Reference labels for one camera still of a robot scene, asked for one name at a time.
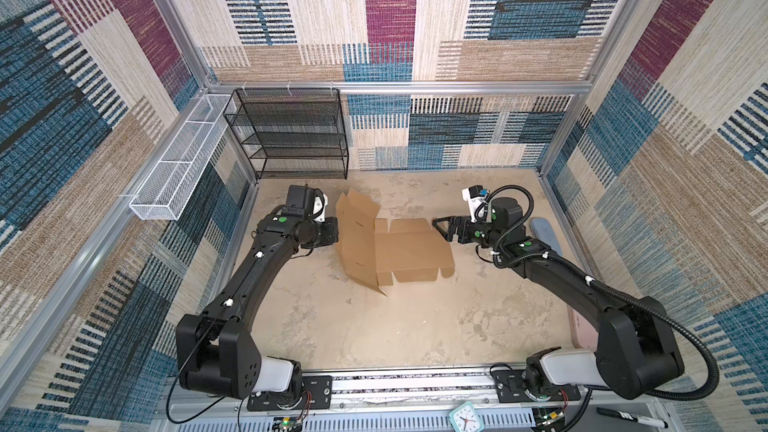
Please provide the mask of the brown cardboard box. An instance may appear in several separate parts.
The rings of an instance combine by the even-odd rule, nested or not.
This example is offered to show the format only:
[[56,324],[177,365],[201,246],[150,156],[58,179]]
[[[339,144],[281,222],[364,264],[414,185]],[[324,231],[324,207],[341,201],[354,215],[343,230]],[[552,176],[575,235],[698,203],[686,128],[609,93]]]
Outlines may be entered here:
[[388,220],[379,211],[379,204],[354,189],[336,203],[336,251],[348,278],[381,293],[395,283],[455,274],[450,244],[427,219]]

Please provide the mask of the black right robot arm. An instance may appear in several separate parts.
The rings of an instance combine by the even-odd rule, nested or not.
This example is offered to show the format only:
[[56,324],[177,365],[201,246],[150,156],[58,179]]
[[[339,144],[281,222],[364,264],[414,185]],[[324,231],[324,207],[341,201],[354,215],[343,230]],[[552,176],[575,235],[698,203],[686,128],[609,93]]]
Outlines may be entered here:
[[504,198],[488,222],[448,216],[432,224],[448,242],[491,250],[502,268],[547,289],[597,331],[594,348],[551,348],[530,356],[523,376],[530,395],[545,397],[560,385],[585,385],[634,399],[683,374],[682,356],[672,328],[661,319],[665,310],[658,301],[646,297],[631,304],[596,290],[594,280],[548,243],[530,236],[519,222],[522,217],[517,201]]

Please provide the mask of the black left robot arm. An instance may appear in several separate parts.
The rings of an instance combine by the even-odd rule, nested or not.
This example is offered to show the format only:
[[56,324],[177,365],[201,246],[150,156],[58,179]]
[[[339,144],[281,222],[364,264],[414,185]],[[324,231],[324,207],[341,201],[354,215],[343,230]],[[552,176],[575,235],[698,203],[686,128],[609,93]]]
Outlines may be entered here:
[[338,220],[326,216],[327,196],[291,185],[283,205],[257,225],[245,259],[221,292],[198,314],[186,314],[176,331],[177,383],[186,390],[247,399],[303,395],[298,362],[262,355],[253,337],[257,312],[280,270],[302,249],[312,252],[338,241]]

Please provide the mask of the blue-grey glasses case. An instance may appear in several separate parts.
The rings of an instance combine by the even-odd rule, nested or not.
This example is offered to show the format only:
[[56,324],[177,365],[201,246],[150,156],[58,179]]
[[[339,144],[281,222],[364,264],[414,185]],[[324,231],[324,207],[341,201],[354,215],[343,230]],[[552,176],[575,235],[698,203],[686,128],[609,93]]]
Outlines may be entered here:
[[535,238],[548,245],[558,255],[562,254],[560,243],[558,242],[555,231],[548,220],[535,217],[530,220],[530,226]]

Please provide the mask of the pink flat case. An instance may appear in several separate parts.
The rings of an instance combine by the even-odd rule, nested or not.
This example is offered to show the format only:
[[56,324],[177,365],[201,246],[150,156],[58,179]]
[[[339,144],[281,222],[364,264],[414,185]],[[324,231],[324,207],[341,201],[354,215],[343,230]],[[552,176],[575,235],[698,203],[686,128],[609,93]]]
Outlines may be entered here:
[[574,347],[595,349],[598,333],[594,326],[572,308],[568,309],[568,316]]

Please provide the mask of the small teal alarm clock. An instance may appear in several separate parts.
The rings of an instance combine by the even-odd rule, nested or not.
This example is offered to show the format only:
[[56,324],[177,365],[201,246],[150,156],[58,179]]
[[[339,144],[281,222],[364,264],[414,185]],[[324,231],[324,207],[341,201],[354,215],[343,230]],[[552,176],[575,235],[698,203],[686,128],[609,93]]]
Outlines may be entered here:
[[449,413],[449,422],[454,432],[482,432],[485,428],[483,419],[469,401]]

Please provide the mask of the black marker pen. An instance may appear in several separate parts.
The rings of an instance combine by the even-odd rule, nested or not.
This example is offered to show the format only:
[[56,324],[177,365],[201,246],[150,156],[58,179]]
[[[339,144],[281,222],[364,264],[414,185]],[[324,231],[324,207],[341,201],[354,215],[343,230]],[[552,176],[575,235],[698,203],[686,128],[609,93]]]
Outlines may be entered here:
[[665,420],[656,419],[656,418],[652,418],[644,415],[638,415],[630,412],[608,409],[603,407],[598,407],[596,409],[596,412],[601,416],[630,421],[643,426],[653,427],[657,429],[669,428],[669,424]]

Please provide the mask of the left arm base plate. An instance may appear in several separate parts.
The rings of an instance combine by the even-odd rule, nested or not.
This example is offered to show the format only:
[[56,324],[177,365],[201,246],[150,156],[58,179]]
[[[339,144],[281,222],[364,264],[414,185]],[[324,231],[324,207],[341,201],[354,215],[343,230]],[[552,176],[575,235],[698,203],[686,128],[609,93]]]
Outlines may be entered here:
[[310,412],[330,408],[333,379],[330,375],[303,376],[293,380],[284,392],[252,394],[247,402],[249,412]]

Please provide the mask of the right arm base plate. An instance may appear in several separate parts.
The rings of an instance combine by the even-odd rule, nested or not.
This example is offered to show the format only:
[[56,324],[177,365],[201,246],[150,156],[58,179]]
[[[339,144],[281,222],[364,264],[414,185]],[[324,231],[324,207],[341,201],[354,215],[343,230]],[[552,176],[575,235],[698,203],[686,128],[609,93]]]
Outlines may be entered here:
[[500,403],[578,402],[582,394],[571,384],[554,385],[537,372],[497,363],[489,375]]

